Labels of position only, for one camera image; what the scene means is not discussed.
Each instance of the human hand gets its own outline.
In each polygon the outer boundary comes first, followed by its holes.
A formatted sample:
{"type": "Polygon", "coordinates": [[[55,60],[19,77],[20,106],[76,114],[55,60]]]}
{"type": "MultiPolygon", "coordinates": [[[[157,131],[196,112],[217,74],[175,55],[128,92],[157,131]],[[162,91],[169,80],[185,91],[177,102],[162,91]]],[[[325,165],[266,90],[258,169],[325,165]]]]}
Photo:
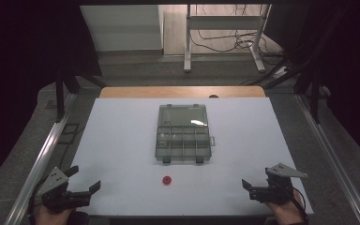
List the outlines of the human hand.
{"type": "MultiPolygon", "coordinates": [[[[293,190],[293,196],[301,204],[300,194],[296,190],[293,190]]],[[[265,205],[267,205],[273,211],[279,225],[304,222],[303,217],[300,215],[300,211],[292,201],[288,201],[284,204],[265,202],[265,205]]]]}
{"type": "Polygon", "coordinates": [[[72,211],[74,209],[66,209],[61,213],[55,213],[42,205],[37,211],[37,225],[66,225],[72,211]]]}

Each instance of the white tabletop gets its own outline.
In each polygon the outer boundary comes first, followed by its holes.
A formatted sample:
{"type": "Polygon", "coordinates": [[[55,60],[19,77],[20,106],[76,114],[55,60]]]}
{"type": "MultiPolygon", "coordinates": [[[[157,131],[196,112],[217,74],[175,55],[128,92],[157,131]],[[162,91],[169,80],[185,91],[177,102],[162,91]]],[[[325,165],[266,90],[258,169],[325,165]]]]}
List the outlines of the white tabletop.
{"type": "MultiPolygon", "coordinates": [[[[265,216],[269,209],[249,199],[241,179],[267,187],[264,168],[293,159],[268,97],[98,98],[73,165],[71,191],[101,180],[101,190],[82,210],[98,216],[265,216]],[[159,105],[204,104],[210,161],[163,165],[155,159],[159,105]],[[172,182],[162,184],[169,175],[172,182]]],[[[293,185],[306,198],[300,179],[293,185]]]]}

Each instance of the transparent plastic organizer box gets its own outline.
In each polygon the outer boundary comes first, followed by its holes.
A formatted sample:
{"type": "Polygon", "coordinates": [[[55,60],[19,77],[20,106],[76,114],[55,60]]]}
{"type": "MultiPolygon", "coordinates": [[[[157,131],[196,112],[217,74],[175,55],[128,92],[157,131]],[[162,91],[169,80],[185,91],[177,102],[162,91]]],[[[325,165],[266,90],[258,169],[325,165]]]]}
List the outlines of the transparent plastic organizer box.
{"type": "Polygon", "coordinates": [[[163,163],[195,161],[212,156],[204,105],[161,105],[157,123],[156,158],[163,163]]]}

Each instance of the wooden floor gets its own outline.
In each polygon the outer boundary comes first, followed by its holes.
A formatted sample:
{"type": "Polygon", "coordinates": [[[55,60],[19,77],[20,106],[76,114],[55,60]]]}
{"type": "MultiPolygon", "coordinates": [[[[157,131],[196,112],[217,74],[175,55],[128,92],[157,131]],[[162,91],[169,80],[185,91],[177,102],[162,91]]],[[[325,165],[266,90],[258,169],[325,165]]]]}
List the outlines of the wooden floor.
{"type": "MultiPolygon", "coordinates": [[[[186,16],[187,5],[165,5],[164,13],[164,54],[184,54],[186,43],[186,16]]],[[[191,16],[209,15],[209,16],[229,16],[229,15],[247,15],[256,16],[261,13],[261,5],[191,5],[191,16]]],[[[235,49],[237,38],[228,37],[246,33],[253,33],[254,30],[193,30],[191,38],[199,45],[205,45],[209,48],[222,51],[217,52],[205,47],[197,46],[191,42],[191,53],[248,53],[248,48],[235,49]],[[215,39],[203,39],[213,37],[224,37],[215,39]]],[[[281,48],[270,38],[262,36],[259,46],[264,52],[280,52],[281,48]]],[[[243,41],[253,40],[253,36],[241,38],[243,41]]]]}

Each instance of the red disc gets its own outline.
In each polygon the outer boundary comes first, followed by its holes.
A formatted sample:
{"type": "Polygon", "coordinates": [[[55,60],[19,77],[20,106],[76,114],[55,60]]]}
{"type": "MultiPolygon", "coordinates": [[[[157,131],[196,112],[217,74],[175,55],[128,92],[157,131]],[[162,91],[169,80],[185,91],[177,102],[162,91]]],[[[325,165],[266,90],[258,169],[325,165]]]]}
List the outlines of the red disc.
{"type": "Polygon", "coordinates": [[[170,176],[165,176],[165,177],[163,177],[163,179],[162,179],[162,183],[163,183],[164,185],[169,185],[171,182],[172,182],[172,179],[171,179],[170,176]]]}

